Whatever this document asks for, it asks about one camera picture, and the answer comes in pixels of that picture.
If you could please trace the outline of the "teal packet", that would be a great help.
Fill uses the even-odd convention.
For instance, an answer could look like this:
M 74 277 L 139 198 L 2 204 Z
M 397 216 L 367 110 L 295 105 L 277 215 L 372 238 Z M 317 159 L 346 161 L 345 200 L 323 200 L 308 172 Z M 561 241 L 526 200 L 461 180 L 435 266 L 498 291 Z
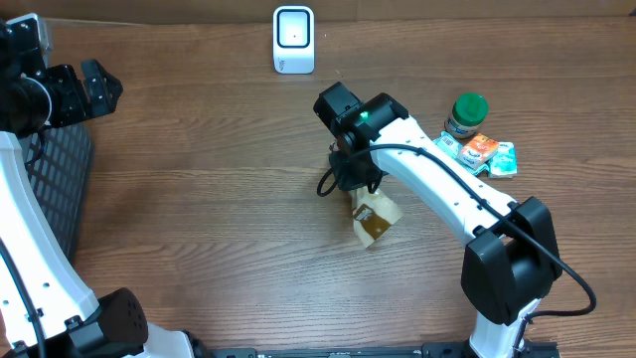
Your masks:
M 489 178 L 512 178 L 518 174 L 516 148 L 513 142 L 500 142 L 488 161 Z

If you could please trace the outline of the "green lid jar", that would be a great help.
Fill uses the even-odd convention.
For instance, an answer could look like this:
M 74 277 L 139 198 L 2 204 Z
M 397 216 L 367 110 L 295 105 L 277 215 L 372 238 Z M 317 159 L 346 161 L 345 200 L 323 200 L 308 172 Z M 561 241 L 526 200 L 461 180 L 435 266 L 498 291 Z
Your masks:
M 479 93 L 462 94 L 444 121 L 445 131 L 458 139 L 473 136 L 489 112 L 487 99 Z

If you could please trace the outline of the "dark grey plastic basket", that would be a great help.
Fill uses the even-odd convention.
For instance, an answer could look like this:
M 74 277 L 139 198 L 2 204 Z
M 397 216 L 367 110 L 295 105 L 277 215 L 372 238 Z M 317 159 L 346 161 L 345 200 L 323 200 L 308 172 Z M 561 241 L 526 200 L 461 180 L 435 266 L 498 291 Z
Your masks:
M 40 146 L 41 137 L 45 148 Z M 88 128 L 75 124 L 50 129 L 19 143 L 36 199 L 63 253 L 72 261 L 94 158 Z

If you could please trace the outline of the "green wet wipes pack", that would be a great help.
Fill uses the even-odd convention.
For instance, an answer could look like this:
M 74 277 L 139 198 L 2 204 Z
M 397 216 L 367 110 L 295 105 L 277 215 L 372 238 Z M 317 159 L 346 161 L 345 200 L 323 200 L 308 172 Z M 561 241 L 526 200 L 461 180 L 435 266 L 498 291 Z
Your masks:
M 454 161 L 459 163 L 464 169 L 466 169 L 471 175 L 478 176 L 479 174 L 488 170 L 488 165 L 483 163 L 476 168 L 470 167 L 463 163 L 459 159 L 459 154 L 462 148 L 462 144 L 456 140 L 451 134 L 446 131 L 442 131 L 440 136 L 433 139 L 432 142 L 441 149 L 446 155 L 451 157 Z

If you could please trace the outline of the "beige paper pouch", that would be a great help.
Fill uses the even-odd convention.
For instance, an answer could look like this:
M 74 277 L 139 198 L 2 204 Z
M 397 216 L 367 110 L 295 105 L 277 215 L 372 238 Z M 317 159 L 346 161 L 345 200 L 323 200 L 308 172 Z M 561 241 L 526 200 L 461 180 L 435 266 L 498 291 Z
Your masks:
M 353 229 L 365 248 L 375 243 L 401 217 L 402 210 L 382 190 L 367 187 L 350 193 Z

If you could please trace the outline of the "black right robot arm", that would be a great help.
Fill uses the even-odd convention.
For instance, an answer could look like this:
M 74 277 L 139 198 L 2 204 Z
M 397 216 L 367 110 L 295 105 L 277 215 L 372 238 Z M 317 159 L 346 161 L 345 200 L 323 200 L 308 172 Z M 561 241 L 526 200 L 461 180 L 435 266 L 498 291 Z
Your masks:
M 438 357 L 557 357 L 553 343 L 528 342 L 527 323 L 561 276 L 551 213 L 531 197 L 518 203 L 470 174 L 386 93 L 363 102 L 342 83 L 322 91 L 313 110 L 336 139 L 330 174 L 342 191 L 377 190 L 396 177 L 459 239 L 461 286 L 477 311 L 463 343 L 426 343 Z

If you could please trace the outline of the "orange Kleenex tissue pack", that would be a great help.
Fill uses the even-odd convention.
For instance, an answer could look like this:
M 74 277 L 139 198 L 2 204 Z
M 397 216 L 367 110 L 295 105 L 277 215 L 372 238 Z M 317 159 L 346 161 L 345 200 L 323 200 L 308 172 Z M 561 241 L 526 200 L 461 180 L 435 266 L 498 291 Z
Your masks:
M 460 149 L 457 161 L 477 170 L 496 154 L 499 145 L 499 141 L 477 133 Z

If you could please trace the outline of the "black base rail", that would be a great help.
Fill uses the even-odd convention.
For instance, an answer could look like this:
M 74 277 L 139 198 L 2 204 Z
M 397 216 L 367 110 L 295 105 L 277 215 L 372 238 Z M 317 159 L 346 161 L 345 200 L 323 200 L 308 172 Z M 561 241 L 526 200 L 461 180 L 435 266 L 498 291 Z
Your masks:
M 420 347 L 363 349 L 300 349 L 258 351 L 254 348 L 215 349 L 213 358 L 460 358 L 470 357 L 464 343 L 424 343 Z

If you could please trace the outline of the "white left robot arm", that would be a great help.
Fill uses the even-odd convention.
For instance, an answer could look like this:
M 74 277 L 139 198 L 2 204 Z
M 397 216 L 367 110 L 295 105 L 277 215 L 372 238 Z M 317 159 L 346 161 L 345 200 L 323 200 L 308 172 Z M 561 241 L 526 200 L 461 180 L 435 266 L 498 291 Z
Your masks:
M 206 357 L 187 331 L 150 323 L 128 288 L 96 297 L 63 253 L 27 177 L 20 139 L 112 114 L 123 93 L 100 62 L 50 67 L 47 26 L 1 24 L 1 314 L 10 357 Z

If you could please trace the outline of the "white barcode scanner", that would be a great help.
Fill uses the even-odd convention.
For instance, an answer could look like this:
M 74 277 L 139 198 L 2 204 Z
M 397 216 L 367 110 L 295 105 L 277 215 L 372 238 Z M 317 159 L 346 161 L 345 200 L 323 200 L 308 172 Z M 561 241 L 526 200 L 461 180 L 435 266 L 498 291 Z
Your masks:
M 282 5 L 272 15 L 274 69 L 283 75 L 308 75 L 315 69 L 315 16 L 304 5 Z

